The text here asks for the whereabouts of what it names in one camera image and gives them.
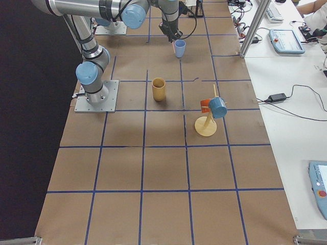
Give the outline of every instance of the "metal plate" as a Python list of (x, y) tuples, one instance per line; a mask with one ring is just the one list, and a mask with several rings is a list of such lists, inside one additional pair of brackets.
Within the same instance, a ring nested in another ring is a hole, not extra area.
[(116, 102), (118, 95), (119, 80), (104, 81), (103, 85), (109, 90), (108, 98), (97, 105), (91, 105), (85, 96), (79, 96), (75, 105), (76, 113), (95, 113), (95, 112), (110, 112), (114, 113), (116, 110)]
[(107, 30), (103, 26), (98, 26), (96, 30), (97, 36), (126, 36), (127, 26), (121, 21), (114, 30)]

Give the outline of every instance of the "person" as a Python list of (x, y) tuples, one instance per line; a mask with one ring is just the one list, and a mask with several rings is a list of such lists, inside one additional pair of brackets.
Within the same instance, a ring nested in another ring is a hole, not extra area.
[(321, 44), (322, 50), (327, 54), (327, 0), (316, 0), (312, 3), (297, 6), (296, 8), (302, 16), (310, 14), (304, 17), (304, 21), (311, 29), (311, 34), (316, 29), (322, 30), (322, 33), (326, 33), (319, 39), (319, 43)]

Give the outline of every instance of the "blue cup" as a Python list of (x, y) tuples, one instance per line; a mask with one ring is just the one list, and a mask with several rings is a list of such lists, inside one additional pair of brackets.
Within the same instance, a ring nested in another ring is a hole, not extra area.
[(184, 55), (186, 42), (184, 40), (176, 40), (174, 42), (174, 51), (177, 58), (181, 58)]
[(220, 97), (215, 97), (209, 102), (209, 108), (213, 113), (214, 118), (221, 118), (227, 114), (225, 102)]

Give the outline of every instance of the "round wooden base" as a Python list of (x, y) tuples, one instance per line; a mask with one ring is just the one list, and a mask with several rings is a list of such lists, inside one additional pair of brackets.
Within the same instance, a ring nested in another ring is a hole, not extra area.
[(217, 130), (217, 124), (215, 121), (210, 120), (208, 126), (204, 127), (206, 118), (206, 116), (202, 116), (195, 121), (195, 130), (198, 134), (202, 136), (212, 136)]

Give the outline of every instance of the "yellow cup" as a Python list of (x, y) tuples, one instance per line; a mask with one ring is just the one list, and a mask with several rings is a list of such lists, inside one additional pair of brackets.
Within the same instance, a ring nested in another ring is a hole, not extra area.
[(163, 101), (166, 98), (166, 82), (163, 78), (152, 80), (152, 94), (155, 101)]

